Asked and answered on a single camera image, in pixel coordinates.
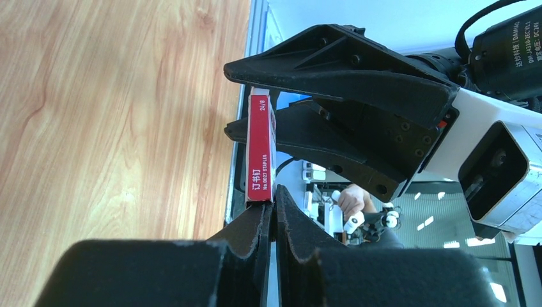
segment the black cable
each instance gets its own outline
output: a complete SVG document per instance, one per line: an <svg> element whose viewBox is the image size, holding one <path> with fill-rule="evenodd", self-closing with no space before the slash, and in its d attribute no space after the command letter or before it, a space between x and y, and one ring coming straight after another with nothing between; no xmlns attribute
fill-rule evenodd
<svg viewBox="0 0 542 307"><path fill-rule="evenodd" d="M296 157L291 157L289 158L288 160L284 161L281 163L281 165L279 165L279 167L277 168L277 170L275 171L275 177L279 175L279 173L283 170L283 168L285 166L287 166L288 164L290 164L291 162L293 161L298 161L299 159L296 158Z"/></svg>
<svg viewBox="0 0 542 307"><path fill-rule="evenodd" d="M499 0L488 7L482 9L480 12L474 14L471 18L469 18L459 29L459 32L456 36L456 52L459 54L461 59L466 63L468 61L468 57L470 56L470 48L468 47L467 40L465 39L465 31L470 28L475 22L478 21L478 19L484 17L485 15L488 15L489 13L498 10L499 8L503 8L507 5L520 2L524 0Z"/></svg>

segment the wooden table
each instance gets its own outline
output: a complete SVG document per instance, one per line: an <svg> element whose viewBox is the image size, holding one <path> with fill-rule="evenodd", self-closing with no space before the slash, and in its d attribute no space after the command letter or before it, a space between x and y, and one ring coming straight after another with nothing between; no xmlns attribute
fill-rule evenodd
<svg viewBox="0 0 542 307"><path fill-rule="evenodd" d="M222 228L249 0L0 1L0 305L88 238Z"/></svg>

